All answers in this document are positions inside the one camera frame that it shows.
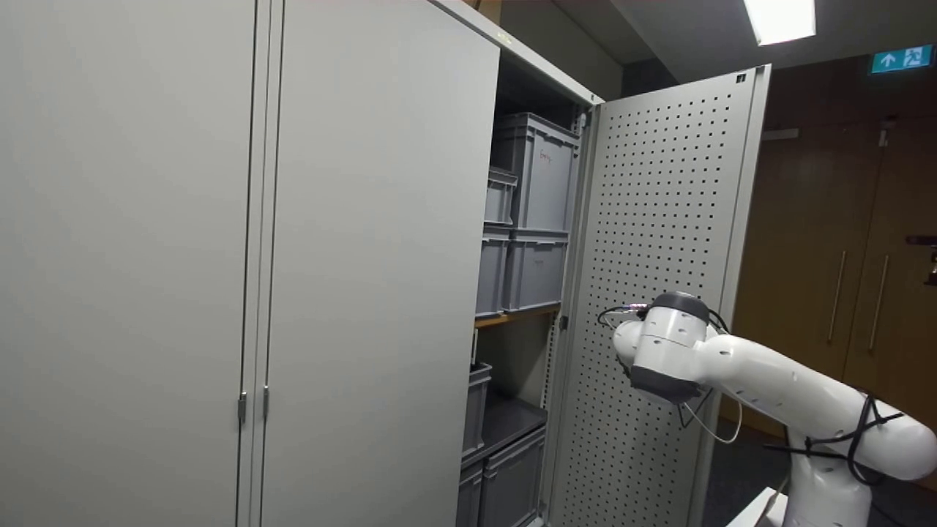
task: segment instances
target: robotic arm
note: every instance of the robotic arm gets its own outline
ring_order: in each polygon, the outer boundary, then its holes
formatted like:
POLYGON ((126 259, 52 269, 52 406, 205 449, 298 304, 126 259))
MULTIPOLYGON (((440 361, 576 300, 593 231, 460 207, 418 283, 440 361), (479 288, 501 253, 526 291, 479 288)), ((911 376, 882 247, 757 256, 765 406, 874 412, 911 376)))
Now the robotic arm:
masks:
POLYGON ((864 527, 871 469, 918 481, 937 469, 937 436, 895 406, 801 364, 722 335, 700 300, 665 292, 614 329, 614 354, 634 390, 668 401, 716 390, 788 425, 789 500, 784 527, 864 527))

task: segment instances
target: cabinet door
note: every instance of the cabinet door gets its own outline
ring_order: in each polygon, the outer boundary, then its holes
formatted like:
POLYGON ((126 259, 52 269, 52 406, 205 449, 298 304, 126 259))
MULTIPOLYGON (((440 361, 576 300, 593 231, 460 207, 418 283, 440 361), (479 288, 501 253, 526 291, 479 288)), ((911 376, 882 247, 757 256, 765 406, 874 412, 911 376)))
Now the cabinet door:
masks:
POLYGON ((801 130, 765 146, 747 242, 743 335, 826 376, 848 348, 879 125, 801 130))
POLYGON ((937 288, 924 288, 931 250, 908 234, 937 234, 937 121, 899 124, 882 165, 864 291, 855 311, 848 376, 937 425, 937 288))
POLYGON ((267 527, 453 525, 495 77, 426 0, 287 5, 267 527))
POLYGON ((0 525, 230 527, 248 0, 0 5, 0 525))

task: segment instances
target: open cabinet door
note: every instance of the open cabinet door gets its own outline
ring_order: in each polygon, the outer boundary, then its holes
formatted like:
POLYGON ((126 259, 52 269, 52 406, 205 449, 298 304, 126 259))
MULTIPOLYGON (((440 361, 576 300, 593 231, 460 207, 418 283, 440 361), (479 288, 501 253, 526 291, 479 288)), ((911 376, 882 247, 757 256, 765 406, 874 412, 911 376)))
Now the open cabinet door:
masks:
POLYGON ((767 83, 770 67, 740 71, 592 115, 549 395, 549 525, 700 525, 712 440, 630 386, 598 313, 685 291, 731 320, 767 83))

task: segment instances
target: cabinet handle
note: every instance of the cabinet handle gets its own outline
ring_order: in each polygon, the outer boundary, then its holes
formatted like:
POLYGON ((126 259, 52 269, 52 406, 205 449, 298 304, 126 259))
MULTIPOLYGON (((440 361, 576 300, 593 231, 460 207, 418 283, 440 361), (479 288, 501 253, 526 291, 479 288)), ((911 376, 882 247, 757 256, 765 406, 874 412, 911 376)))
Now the cabinet handle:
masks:
POLYGON ((879 321, 882 321, 882 302, 883 302, 886 272, 889 272, 889 256, 883 259, 882 279, 879 279, 879 295, 874 295, 874 313, 871 313, 871 332, 870 332, 866 352, 871 352, 871 348, 874 348, 874 341, 879 341, 879 321))
POLYGON ((842 302, 842 282, 845 282, 845 260, 848 250, 841 256, 841 269, 838 269, 838 288, 832 291, 832 311, 828 311, 828 324, 826 324, 826 342, 838 335, 838 320, 841 320, 841 302, 842 302))

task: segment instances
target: floor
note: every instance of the floor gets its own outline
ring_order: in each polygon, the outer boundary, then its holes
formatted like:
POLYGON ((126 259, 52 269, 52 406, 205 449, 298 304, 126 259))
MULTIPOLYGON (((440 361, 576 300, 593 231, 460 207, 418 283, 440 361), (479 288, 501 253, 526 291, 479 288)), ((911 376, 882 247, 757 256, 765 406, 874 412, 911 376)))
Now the floor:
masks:
MULTIPOLYGON (((735 444, 713 449, 702 527, 728 525, 765 485, 784 481, 788 453, 765 444, 778 444, 778 440, 747 431, 735 444)), ((870 527, 937 527, 937 491, 879 490, 870 527)))

